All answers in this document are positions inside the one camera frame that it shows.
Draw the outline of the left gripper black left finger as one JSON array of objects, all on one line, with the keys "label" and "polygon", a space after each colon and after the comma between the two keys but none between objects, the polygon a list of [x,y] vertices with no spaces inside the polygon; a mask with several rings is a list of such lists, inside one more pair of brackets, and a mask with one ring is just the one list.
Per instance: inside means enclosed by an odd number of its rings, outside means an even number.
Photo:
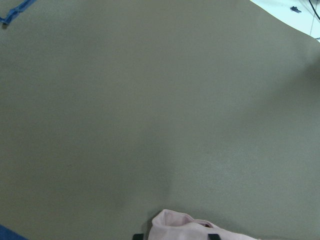
[{"label": "left gripper black left finger", "polygon": [[144,240],[144,234],[143,233],[135,233],[132,236],[132,240]]}]

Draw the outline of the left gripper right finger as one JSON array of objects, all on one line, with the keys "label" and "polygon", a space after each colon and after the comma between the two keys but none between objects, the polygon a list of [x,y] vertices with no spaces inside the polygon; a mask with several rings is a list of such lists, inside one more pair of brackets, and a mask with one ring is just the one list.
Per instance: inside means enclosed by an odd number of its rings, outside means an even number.
[{"label": "left gripper right finger", "polygon": [[208,234],[208,239],[209,240],[219,240],[219,235],[216,233],[210,233],[210,234]]}]

